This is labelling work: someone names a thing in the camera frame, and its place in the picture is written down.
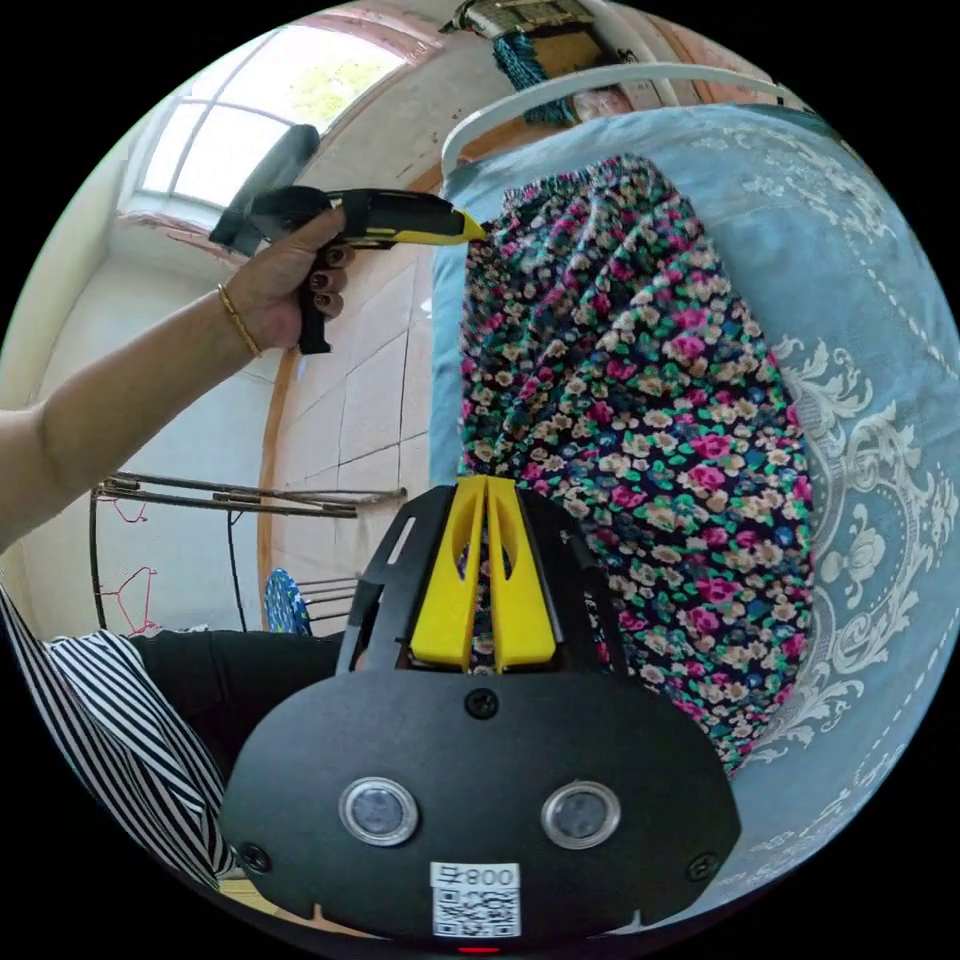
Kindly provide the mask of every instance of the tool handle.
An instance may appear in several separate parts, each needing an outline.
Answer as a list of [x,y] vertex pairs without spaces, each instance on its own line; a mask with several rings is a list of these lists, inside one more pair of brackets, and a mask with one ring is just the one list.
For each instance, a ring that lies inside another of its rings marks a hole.
[[318,270],[323,270],[327,265],[326,249],[327,248],[324,247],[317,252],[316,259],[313,261],[313,266],[310,268],[307,278],[300,284],[300,313],[303,319],[300,327],[299,347],[300,352],[305,356],[314,353],[330,352],[330,344],[327,343],[327,338],[324,335],[327,318],[321,313],[320,308],[317,306],[314,300],[316,293],[310,288],[310,278],[314,273]]

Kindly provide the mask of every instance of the screw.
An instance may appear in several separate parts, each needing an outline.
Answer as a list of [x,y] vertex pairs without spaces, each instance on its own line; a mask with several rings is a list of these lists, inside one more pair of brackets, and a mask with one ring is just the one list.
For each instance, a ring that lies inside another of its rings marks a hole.
[[492,690],[471,690],[464,706],[476,720],[489,720],[500,708],[500,701]]
[[252,843],[245,843],[240,848],[240,859],[254,873],[270,872],[270,858],[267,856],[266,850],[261,850],[260,847],[255,847]]
[[708,880],[720,869],[720,858],[715,853],[701,853],[690,861],[687,867],[687,879],[692,883]]

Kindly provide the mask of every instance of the white bed frame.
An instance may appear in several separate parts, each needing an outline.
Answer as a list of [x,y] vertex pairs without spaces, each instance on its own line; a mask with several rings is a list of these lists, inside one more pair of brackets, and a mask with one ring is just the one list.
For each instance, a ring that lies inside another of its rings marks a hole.
[[450,131],[450,135],[443,144],[440,170],[444,180],[456,170],[460,153],[467,144],[502,124],[515,120],[527,110],[542,107],[553,100],[571,97],[586,90],[597,90],[621,83],[636,83],[640,80],[705,80],[711,83],[724,83],[780,97],[789,107],[796,109],[805,107],[804,102],[786,87],[749,77],[736,70],[701,67],[689,63],[625,63],[612,67],[594,67],[591,70],[556,77],[527,90],[521,90],[502,100],[496,100],[461,120]]

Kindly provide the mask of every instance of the window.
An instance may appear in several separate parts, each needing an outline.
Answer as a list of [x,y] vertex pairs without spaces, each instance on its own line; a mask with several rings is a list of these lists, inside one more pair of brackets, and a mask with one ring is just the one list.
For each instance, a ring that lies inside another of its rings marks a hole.
[[173,98],[136,192],[222,210],[284,132],[321,133],[400,57],[356,37],[290,26],[258,37]]

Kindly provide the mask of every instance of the qr code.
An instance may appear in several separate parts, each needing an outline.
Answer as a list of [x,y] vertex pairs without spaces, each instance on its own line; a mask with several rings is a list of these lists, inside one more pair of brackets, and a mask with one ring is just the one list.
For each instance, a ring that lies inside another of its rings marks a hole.
[[438,937],[519,937],[519,890],[433,891],[433,932]]

